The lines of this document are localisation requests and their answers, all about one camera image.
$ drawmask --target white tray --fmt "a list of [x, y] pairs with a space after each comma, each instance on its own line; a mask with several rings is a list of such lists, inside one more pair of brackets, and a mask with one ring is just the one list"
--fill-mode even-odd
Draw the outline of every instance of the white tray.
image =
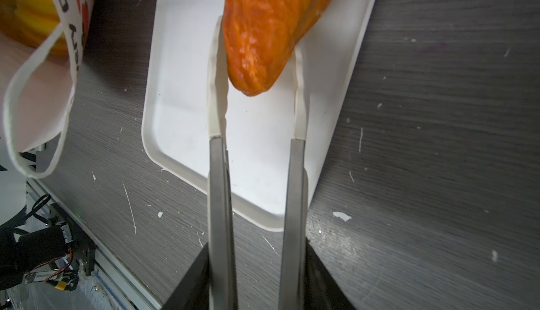
[[[309, 202], [321, 174], [375, 0], [332, 0], [304, 36], [310, 111], [305, 167]], [[224, 0], [157, 0], [142, 137], [156, 164], [206, 192], [209, 168], [206, 75]], [[282, 231], [290, 142], [292, 65], [268, 91], [246, 97], [230, 86], [227, 146], [233, 209]]]

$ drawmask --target orange food item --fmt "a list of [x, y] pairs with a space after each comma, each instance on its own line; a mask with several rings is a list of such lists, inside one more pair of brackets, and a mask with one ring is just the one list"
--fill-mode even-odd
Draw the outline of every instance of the orange food item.
[[15, 0], [0, 0], [0, 31], [6, 36], [24, 44], [24, 39], [15, 19]]
[[[24, 38], [24, 44], [37, 48], [60, 23], [52, 0], [16, 0], [15, 17]], [[68, 45], [64, 35], [57, 40], [51, 54], [66, 56]]]
[[247, 96], [270, 89], [330, 1], [225, 0], [222, 28], [234, 87]]

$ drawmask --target electrical wire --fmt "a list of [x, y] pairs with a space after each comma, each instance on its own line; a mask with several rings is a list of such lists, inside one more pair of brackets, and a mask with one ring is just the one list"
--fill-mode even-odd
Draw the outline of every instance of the electrical wire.
[[28, 215], [26, 215], [26, 220], [29, 219], [31, 216], [34, 216], [39, 221], [43, 222], [44, 224], [47, 224], [47, 219], [45, 219], [41, 215], [38, 215], [37, 212], [41, 208], [43, 208], [47, 204], [47, 202], [49, 202], [49, 200], [51, 198], [52, 197], [51, 197], [50, 194], [44, 194], [43, 196], [39, 197], [39, 199], [37, 199], [37, 201], [32, 206], [32, 210], [30, 211], [30, 213], [28, 213]]
[[9, 308], [11, 308], [11, 306], [12, 306], [11, 301], [8, 301], [8, 302], [6, 302], [6, 304], [0, 306], [0, 310], [9, 309]]
[[35, 267], [34, 269], [32, 269], [31, 272], [34, 271], [34, 270], [36, 270], [37, 268], [41, 268], [41, 267], [43, 267], [44, 265], [47, 265], [47, 264], [49, 264], [49, 263], [52, 263], [52, 262], [54, 262], [54, 261], [56, 261], [56, 260], [59, 260], [59, 259], [61, 259], [61, 258], [64, 258], [64, 257], [66, 257], [66, 255], [60, 256], [60, 257], [57, 257], [57, 258], [53, 258], [52, 260], [50, 260], [50, 261], [48, 261], [48, 262], [45, 262], [45, 263], [42, 263], [42, 264], [38, 265], [37, 267]]
[[26, 235], [26, 234], [29, 234], [29, 232], [27, 232], [26, 230], [24, 229], [19, 229], [19, 228], [10, 228], [11, 231], [14, 233], [14, 234], [18, 234], [18, 235]]
[[59, 273], [63, 272], [64, 270], [66, 270], [71, 265], [72, 261], [73, 261], [73, 250], [71, 248], [69, 248], [69, 262], [65, 266], [63, 266], [62, 268], [60, 268], [56, 272], [54, 272], [52, 275], [47, 277], [45, 279], [45, 282], [47, 282], [48, 280], [50, 280], [54, 276], [58, 275]]

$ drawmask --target sweet potato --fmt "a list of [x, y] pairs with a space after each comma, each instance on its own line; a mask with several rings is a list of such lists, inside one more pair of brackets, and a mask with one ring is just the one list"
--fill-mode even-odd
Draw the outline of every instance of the sweet potato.
[[247, 96], [270, 89], [330, 1], [225, 0], [222, 28], [234, 87]]

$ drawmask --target table surface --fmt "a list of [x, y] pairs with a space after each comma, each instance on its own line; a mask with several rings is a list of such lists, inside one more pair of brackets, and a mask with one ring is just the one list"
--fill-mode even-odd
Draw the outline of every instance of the table surface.
[[[206, 198], [143, 150], [155, 5], [96, 0], [44, 182], [165, 301]], [[540, 307], [539, 65], [540, 0], [376, 1], [307, 220], [358, 309]], [[234, 229], [240, 308], [276, 308], [282, 233]]]

